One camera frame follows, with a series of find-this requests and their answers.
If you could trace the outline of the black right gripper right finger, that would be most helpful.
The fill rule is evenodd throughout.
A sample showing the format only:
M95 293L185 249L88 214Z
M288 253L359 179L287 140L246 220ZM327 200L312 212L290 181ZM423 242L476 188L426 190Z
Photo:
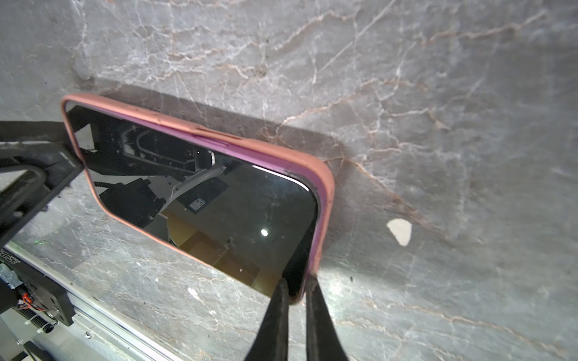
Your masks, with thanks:
M317 278L306 283L306 357L308 361L347 361Z

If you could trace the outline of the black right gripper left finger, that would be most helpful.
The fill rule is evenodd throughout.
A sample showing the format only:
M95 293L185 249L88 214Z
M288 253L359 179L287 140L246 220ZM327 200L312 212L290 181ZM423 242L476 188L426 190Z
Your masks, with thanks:
M287 361L289 289L282 278L275 287L254 344L245 361Z

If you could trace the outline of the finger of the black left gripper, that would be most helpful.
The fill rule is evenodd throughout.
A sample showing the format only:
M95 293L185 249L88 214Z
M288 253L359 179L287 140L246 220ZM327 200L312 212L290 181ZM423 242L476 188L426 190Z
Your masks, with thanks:
M83 170L62 121L2 121L1 174L17 176L1 188L1 245Z

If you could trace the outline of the purple-edged phone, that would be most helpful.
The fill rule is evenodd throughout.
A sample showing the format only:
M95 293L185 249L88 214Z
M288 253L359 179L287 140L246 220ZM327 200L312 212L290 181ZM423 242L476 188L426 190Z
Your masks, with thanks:
M319 215L299 178L83 105L66 120L112 216L271 295L300 296Z

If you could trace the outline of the pink phone case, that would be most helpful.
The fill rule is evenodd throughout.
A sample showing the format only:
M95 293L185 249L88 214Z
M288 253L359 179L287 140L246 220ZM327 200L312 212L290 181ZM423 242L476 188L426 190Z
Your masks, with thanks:
M287 174L291 177L299 178L303 182L307 183L317 197L319 215L309 252L306 276L303 282L301 294L296 299L291 298L290 295L289 298L291 301L298 301L303 296L306 280L313 276L319 269L319 263L322 254L322 244L327 233L329 218L331 216L331 209L334 201L334 177L329 168L322 161L320 161L320 159L287 147L266 143L257 139L242 138L236 135L219 132L217 130L205 127L199 123L180 120L175 117L170 117L168 115L160 114L155 111L147 110L134 105L128 105L123 102L105 98L103 96L97 96L90 93L76 93L65 96L63 98L61 102L61 109L63 113L63 120L71 139L73 149L84 164L87 180L89 183L90 177L86 164L83 161L80 150L73 138L72 128L66 120L65 110L66 104L68 102L79 102L91 108L96 108L101 111L113 114L116 117L121 117L141 125L168 132L176 137L183 138L199 146L207 147L217 152L243 159L255 165L260 165L264 168ZM90 188L96 198L96 193L91 183ZM104 209L97 198L96 201L108 215L117 221L126 224L128 227L131 227L135 231L142 233L150 239L155 240L155 242L161 243L168 248L171 248L173 251L176 251L179 254L202 263L201 261L185 254L179 249L174 248L167 243L162 242L161 240L145 233L144 231L138 230L134 226L112 216L107 210Z

